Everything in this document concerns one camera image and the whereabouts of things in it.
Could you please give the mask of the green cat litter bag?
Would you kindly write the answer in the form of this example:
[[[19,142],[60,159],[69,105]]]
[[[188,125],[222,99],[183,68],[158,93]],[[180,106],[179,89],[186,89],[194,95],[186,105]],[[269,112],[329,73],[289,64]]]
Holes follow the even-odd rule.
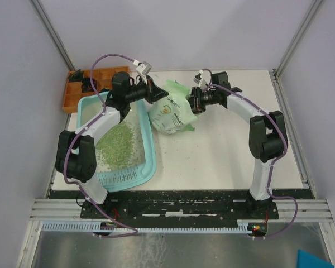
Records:
[[[154,103],[148,111],[153,127],[167,135],[194,131],[192,124],[198,121],[198,117],[187,99],[191,90],[172,80],[167,80],[162,88],[169,95]]]

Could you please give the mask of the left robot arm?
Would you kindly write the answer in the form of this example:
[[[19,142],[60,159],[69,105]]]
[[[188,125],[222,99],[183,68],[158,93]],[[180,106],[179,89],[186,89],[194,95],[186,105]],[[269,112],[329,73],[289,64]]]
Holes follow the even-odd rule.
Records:
[[[93,212],[99,217],[105,218],[112,213],[112,203],[106,200],[108,192],[97,178],[96,144],[126,118],[131,103],[145,99],[152,104],[168,95],[148,75],[135,84],[128,73],[118,72],[112,77],[112,89],[100,112],[75,131],[60,133],[55,169],[63,174],[67,184],[80,187],[86,199],[94,204]]]

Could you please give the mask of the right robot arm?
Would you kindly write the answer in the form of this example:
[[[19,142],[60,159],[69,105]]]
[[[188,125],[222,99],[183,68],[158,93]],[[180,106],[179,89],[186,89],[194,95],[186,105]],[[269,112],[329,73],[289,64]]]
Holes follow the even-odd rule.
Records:
[[[231,87],[228,74],[210,72],[207,83],[202,74],[209,69],[199,70],[195,75],[196,87],[188,98],[194,114],[205,112],[206,106],[219,104],[242,118],[249,125],[248,145],[255,158],[252,184],[249,188],[251,201],[245,204],[245,212],[258,218],[265,212],[264,201],[272,197],[271,178],[274,164],[287,152],[288,137],[284,115],[280,111],[268,112],[248,99],[238,87]]]

